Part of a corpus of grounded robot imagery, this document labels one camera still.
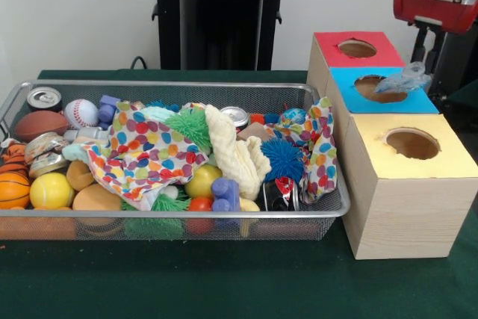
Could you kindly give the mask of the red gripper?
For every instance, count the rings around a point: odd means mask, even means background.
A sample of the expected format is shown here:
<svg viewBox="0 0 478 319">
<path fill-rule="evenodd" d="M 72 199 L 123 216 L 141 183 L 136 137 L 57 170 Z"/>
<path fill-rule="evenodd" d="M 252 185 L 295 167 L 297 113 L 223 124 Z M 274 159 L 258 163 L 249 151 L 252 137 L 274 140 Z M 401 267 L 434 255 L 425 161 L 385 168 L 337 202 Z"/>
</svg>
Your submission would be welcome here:
<svg viewBox="0 0 478 319">
<path fill-rule="evenodd" d="M 441 30 L 432 30 L 435 35 L 432 49 L 426 56 L 426 74 L 432 75 L 438 63 L 444 43 L 445 32 L 464 34 L 477 17 L 477 0 L 394 0 L 394 16 L 411 24 L 435 25 Z M 419 26 L 411 62 L 422 62 L 426 47 L 427 27 Z"/>
</svg>

